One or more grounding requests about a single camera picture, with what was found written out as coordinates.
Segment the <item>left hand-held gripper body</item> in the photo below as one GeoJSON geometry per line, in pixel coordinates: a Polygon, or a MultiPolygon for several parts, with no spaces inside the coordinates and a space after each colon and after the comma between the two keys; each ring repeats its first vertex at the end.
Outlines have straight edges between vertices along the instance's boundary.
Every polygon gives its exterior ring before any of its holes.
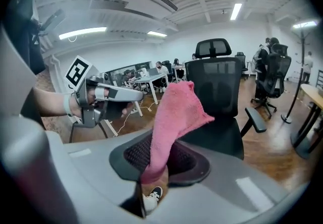
{"type": "Polygon", "coordinates": [[[99,70],[89,61],[76,56],[64,76],[81,107],[81,123],[76,126],[94,128],[102,120],[114,120],[122,115],[128,103],[143,99],[141,91],[109,85],[99,70]]]}

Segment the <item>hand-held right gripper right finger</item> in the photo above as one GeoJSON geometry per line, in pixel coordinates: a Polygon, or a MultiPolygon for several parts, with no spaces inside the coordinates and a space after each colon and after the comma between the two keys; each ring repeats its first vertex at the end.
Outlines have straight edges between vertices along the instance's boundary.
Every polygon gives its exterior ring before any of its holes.
{"type": "Polygon", "coordinates": [[[266,174],[234,156],[179,141],[210,163],[208,176],[169,188],[144,223],[244,223],[279,204],[288,194],[266,174]]]}

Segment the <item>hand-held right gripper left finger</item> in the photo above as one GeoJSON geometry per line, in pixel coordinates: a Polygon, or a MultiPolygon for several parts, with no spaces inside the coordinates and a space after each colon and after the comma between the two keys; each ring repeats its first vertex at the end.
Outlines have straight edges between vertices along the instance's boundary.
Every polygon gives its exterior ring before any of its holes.
{"type": "Polygon", "coordinates": [[[112,149],[135,136],[68,145],[32,120],[3,117],[1,163],[39,223],[152,223],[140,186],[109,163],[112,149]]]}

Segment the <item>person's left hand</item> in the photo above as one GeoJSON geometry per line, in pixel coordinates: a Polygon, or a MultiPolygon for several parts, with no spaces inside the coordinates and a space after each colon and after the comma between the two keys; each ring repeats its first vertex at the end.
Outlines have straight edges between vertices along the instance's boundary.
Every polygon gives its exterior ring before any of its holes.
{"type": "Polygon", "coordinates": [[[96,100],[95,89],[88,90],[88,104],[101,111],[101,119],[114,120],[127,116],[133,109],[132,102],[115,102],[96,100]]]}

